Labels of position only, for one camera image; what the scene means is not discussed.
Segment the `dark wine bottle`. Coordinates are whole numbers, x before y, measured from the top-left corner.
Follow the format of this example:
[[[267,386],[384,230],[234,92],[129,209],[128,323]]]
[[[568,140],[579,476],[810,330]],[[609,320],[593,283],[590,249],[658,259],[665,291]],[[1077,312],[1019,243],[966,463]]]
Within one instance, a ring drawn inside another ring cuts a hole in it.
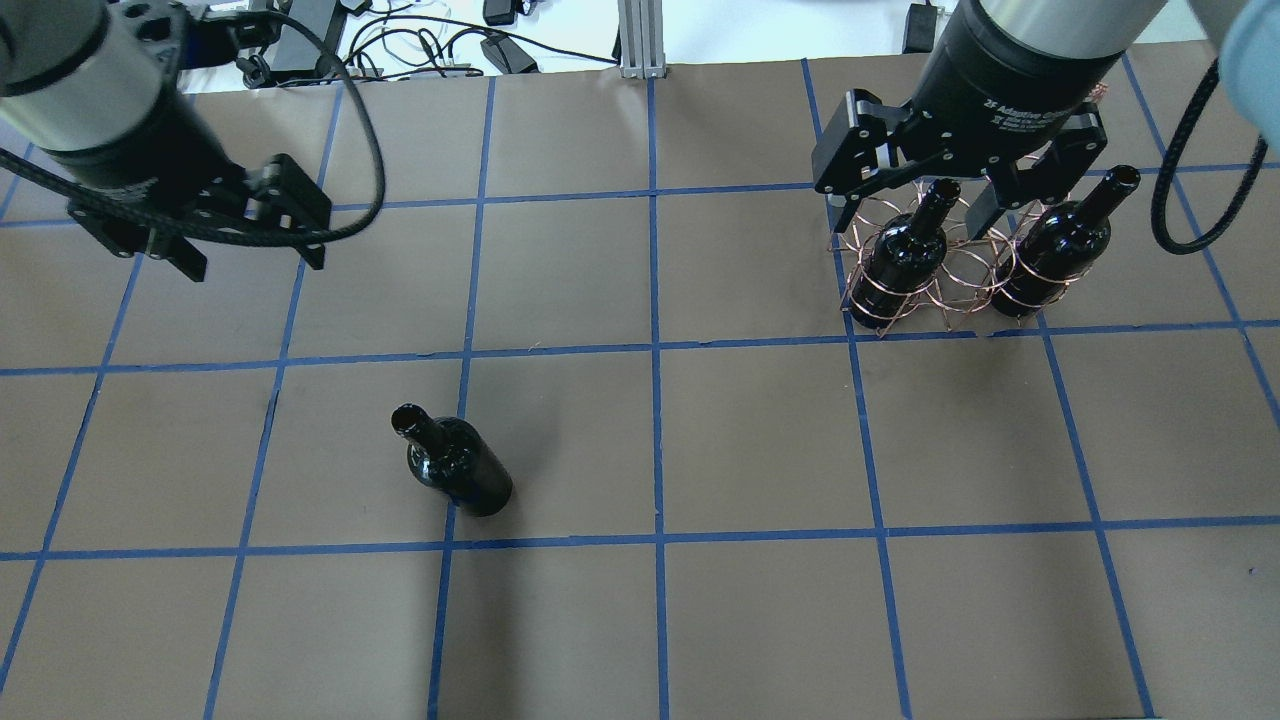
[[[393,430],[406,442],[410,474],[472,518],[489,518],[506,507],[513,480],[477,430],[457,416],[430,416],[416,404],[390,415]]]
[[[888,329],[934,279],[948,247],[943,224],[960,196],[957,181],[934,179],[914,211],[883,227],[850,290],[849,311],[859,325]]]

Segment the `dark wine bottle in basket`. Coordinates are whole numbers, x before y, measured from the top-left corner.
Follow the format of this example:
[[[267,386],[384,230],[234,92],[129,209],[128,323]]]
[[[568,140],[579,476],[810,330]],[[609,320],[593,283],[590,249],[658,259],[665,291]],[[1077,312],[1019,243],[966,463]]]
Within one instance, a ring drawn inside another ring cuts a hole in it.
[[[948,247],[943,224],[960,196],[957,181],[934,179],[914,211],[883,227],[850,290],[849,311],[859,325],[888,329],[934,279]]]

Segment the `aluminium frame post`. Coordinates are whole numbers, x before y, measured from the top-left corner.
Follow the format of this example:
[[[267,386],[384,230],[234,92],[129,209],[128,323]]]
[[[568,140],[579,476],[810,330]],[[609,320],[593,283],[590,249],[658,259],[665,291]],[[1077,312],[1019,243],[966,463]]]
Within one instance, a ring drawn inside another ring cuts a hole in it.
[[[660,79],[668,74],[662,1],[617,1],[620,73],[627,79]]]

